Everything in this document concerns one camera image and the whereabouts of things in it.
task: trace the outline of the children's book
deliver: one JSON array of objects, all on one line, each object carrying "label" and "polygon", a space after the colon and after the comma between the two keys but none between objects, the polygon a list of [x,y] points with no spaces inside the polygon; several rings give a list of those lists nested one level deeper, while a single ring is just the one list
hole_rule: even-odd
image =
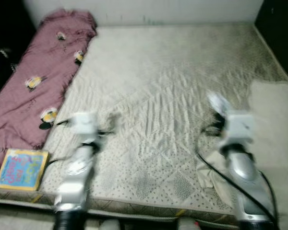
[{"label": "children's book", "polygon": [[0,188],[37,190],[48,156],[43,150],[8,149],[0,169]]}]

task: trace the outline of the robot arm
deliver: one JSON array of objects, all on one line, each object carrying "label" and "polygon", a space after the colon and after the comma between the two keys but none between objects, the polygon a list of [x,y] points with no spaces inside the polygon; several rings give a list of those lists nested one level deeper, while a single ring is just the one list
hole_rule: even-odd
[{"label": "robot arm", "polygon": [[96,114],[77,113],[71,123],[82,144],[70,159],[67,175],[58,188],[54,230],[84,229],[87,196],[93,176],[93,155],[100,145]]},{"label": "robot arm", "polygon": [[[256,169],[252,155],[246,148],[252,141],[252,116],[244,111],[229,111],[226,118],[225,137],[219,143],[220,153],[226,159],[232,181],[259,201],[273,216],[271,193]],[[241,230],[273,230],[273,220],[240,191],[233,189],[235,216]]]}]

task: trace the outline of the cartoon character print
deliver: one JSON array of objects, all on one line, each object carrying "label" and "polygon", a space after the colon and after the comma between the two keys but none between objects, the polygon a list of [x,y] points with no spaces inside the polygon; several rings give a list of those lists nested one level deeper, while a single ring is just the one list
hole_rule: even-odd
[{"label": "cartoon character print", "polygon": [[46,77],[34,76],[34,77],[31,77],[28,80],[26,80],[25,85],[29,89],[29,91],[31,92],[45,79],[46,79]]},{"label": "cartoon character print", "polygon": [[82,60],[83,60],[83,51],[78,50],[77,52],[74,53],[73,57],[75,58],[75,63],[78,65],[81,65]]},{"label": "cartoon character print", "polygon": [[59,31],[59,32],[57,32],[57,39],[58,40],[65,40],[66,35],[64,33],[62,33],[61,31]]},{"label": "cartoon character print", "polygon": [[49,129],[52,127],[54,120],[56,119],[58,110],[56,108],[48,108],[40,115],[42,124],[39,125],[40,129]]}]

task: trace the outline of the mattress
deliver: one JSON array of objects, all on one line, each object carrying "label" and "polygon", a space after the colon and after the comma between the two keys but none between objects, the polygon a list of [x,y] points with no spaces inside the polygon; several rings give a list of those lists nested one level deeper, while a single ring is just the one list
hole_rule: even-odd
[{"label": "mattress", "polygon": [[[199,184],[194,140],[212,118],[207,91],[246,108],[254,79],[288,81],[251,24],[99,28],[56,120],[96,111],[100,129],[114,131],[95,157],[91,210],[234,223],[231,207]],[[205,156],[217,140],[202,141]],[[78,143],[53,128],[44,149],[63,160],[37,192],[0,190],[0,199],[53,204]]]}]

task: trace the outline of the black wall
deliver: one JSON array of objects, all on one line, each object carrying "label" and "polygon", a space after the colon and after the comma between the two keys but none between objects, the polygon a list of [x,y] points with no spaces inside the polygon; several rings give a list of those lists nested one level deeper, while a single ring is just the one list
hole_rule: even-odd
[{"label": "black wall", "polygon": [[0,0],[0,48],[11,49],[17,62],[36,30],[21,0]]},{"label": "black wall", "polygon": [[264,0],[255,25],[288,74],[288,0]]}]

